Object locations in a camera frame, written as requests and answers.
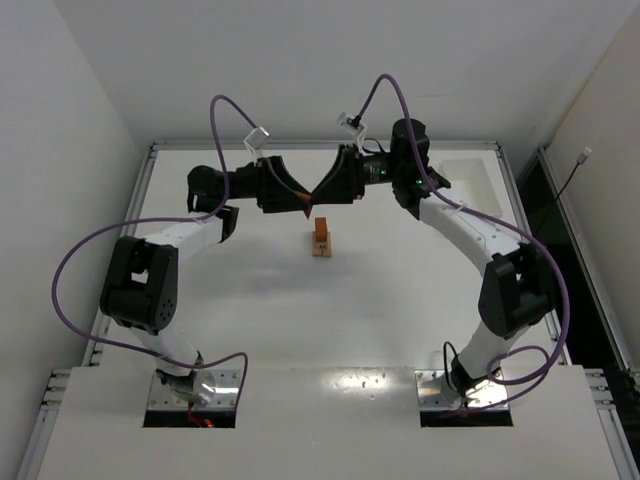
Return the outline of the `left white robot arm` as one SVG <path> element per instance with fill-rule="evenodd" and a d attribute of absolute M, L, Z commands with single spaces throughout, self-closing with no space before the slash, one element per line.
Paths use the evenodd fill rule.
<path fill-rule="evenodd" d="M 187 186 L 188 221 L 116 242 L 100 309 L 156 353 L 156 374 L 176 397 L 205 405 L 215 394 L 213 377 L 174 318 L 180 267 L 234 233 L 239 210 L 228 200 L 254 199 L 265 213 L 308 213 L 312 195 L 279 156 L 257 159 L 229 173 L 197 166 L 188 174 Z"/>

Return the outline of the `white perforated box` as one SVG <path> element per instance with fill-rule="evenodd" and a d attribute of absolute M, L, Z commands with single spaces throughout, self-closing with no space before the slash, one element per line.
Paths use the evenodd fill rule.
<path fill-rule="evenodd" d="M 496 218 L 502 216 L 500 203 L 482 159 L 446 160 L 441 165 L 441 174 L 450 181 L 453 189 L 463 195 L 470 208 Z"/>

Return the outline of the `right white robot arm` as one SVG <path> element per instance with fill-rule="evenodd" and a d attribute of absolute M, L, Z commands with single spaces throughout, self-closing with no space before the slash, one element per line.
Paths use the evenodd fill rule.
<path fill-rule="evenodd" d="M 358 136 L 339 146 L 311 200 L 315 205 L 351 204 L 363 197 L 366 186 L 390 184 L 403 209 L 442 234 L 478 269 L 480 324 L 445 376 L 450 390 L 464 395 L 494 377 L 516 341 L 556 308 L 557 268 L 513 225 L 468 207 L 451 183 L 429 167 L 430 140 L 423 123 L 397 121 L 387 151 L 368 153 L 362 143 Z"/>

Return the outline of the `long light wood block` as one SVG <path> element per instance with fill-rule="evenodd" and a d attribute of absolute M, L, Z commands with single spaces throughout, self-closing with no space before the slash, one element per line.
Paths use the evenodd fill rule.
<path fill-rule="evenodd" d="M 312 256 L 313 257 L 322 257 L 324 251 L 324 244 L 322 242 L 318 242 L 316 240 L 312 241 Z"/>

